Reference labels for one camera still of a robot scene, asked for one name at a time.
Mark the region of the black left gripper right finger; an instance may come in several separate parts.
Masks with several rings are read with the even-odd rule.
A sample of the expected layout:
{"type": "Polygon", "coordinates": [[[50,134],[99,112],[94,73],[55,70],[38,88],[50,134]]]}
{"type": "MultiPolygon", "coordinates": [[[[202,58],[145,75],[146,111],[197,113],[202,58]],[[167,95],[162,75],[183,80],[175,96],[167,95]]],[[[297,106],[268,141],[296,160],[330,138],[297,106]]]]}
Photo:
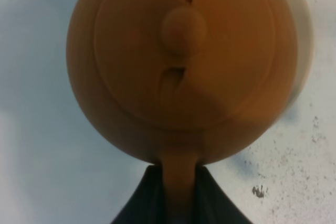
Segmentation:
{"type": "Polygon", "coordinates": [[[251,224],[219,187],[205,166],[196,168],[191,223],[251,224]]]}

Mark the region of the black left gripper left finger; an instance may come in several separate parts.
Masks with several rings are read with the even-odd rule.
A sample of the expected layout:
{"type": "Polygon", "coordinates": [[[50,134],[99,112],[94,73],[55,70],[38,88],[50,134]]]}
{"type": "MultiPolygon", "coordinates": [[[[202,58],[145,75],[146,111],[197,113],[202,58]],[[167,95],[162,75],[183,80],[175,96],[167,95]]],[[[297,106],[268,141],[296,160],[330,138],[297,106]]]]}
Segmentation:
{"type": "Polygon", "coordinates": [[[162,167],[150,165],[120,213],[112,224],[166,223],[162,167]]]}

